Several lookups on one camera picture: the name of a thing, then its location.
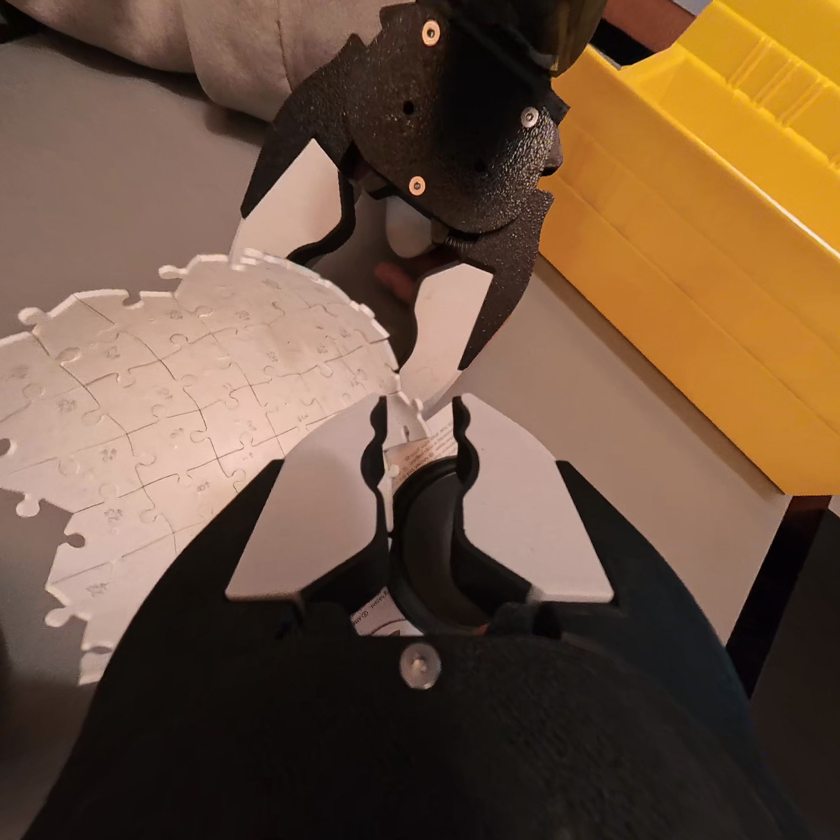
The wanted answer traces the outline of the printed instruction sheet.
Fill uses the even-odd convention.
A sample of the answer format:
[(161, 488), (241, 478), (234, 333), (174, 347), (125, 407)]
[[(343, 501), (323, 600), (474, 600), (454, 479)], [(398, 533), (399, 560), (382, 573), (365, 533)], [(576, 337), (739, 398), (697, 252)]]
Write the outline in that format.
[[(440, 459), (455, 456), (452, 406), (443, 406), (427, 420), (430, 435), (417, 442), (404, 444), (385, 453), (386, 511), (393, 512), (396, 492), (421, 468)], [(368, 601), (351, 617), (359, 636), (416, 637), (422, 632), (406, 618), (387, 587)]]

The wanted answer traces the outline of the white puzzle piece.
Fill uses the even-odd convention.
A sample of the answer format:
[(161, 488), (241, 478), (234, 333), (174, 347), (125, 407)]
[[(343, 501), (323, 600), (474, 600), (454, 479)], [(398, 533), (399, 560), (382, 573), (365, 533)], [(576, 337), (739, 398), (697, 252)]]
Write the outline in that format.
[(431, 436), (421, 400), (409, 397), (404, 392), (394, 392), (385, 397), (385, 404), (387, 425), (382, 444), (385, 453), (407, 444), (422, 442)]

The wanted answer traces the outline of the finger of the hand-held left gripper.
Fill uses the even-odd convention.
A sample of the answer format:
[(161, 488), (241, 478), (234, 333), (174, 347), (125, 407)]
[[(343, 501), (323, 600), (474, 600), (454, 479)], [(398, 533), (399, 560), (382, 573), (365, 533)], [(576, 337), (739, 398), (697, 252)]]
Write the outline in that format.
[(243, 216), (231, 261), (270, 256), (315, 265), (348, 242), (356, 225), (354, 188), (312, 139)]
[(433, 415), (457, 382), (459, 365), (492, 280), (488, 271), (457, 264), (422, 279), (413, 314), (416, 339), (401, 365), (402, 391)]

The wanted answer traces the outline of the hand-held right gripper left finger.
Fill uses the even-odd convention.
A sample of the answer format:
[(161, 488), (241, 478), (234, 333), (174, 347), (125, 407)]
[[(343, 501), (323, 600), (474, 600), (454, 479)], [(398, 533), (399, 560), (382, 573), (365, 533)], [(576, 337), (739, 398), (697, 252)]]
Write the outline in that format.
[(380, 593), (386, 432), (387, 401), (368, 395), (292, 449), (227, 585), (230, 600), (367, 603)]

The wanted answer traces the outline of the person's left hand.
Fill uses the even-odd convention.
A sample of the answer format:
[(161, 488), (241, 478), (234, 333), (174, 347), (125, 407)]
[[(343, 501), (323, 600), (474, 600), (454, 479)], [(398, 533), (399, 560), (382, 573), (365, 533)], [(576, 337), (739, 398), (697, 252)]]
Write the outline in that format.
[(381, 261), (374, 267), (374, 277), (395, 299), (409, 306), (417, 296), (418, 267), (416, 262)]

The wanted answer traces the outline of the yellow plastic bin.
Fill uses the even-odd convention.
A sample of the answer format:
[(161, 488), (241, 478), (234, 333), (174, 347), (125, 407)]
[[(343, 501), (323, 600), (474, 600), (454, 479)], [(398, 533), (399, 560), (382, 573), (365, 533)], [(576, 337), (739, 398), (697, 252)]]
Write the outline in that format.
[(546, 258), (783, 493), (839, 481), (838, 2), (711, 2), (617, 69), (589, 47)]

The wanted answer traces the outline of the dark table leg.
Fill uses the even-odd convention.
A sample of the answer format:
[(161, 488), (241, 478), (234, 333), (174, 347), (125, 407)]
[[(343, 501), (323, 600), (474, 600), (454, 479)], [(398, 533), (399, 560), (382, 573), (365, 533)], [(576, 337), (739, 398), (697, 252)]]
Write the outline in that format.
[(830, 496), (794, 496), (780, 520), (726, 643), (748, 698), (759, 683)]

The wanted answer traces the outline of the person's grey sweatshirt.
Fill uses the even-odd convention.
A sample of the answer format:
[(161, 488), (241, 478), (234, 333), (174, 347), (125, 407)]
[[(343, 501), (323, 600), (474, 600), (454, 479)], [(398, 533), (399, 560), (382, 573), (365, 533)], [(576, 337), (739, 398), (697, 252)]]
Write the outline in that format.
[(219, 106), (270, 121), (382, 1), (11, 1), (41, 25), (154, 70), (192, 74)]

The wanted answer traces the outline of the black ring stand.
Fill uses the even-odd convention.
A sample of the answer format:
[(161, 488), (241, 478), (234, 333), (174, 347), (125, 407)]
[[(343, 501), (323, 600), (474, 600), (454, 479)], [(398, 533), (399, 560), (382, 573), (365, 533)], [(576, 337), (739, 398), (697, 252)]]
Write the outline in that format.
[(426, 463), (394, 496), (388, 589), (420, 634), (482, 637), (516, 591), (516, 576), (467, 540), (463, 496), (455, 456)]

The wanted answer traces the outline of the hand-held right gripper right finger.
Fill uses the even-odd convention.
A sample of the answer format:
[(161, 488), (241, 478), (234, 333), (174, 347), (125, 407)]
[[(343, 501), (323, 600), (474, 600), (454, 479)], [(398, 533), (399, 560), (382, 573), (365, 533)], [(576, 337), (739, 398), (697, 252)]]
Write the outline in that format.
[(613, 587), (550, 451), (474, 395), (453, 400), (453, 417), (460, 591), (475, 604), (609, 603)]

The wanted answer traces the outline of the partly built puzzle ball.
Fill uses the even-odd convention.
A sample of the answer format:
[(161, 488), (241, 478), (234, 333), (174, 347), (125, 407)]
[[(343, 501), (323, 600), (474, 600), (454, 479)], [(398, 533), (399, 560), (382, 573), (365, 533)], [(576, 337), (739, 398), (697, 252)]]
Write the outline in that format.
[(373, 311), (273, 256), (165, 266), (174, 291), (76, 292), (2, 339), (2, 488), (70, 514), (45, 623), (84, 623), (98, 682), (191, 538), (272, 460), (368, 394), (402, 390)]

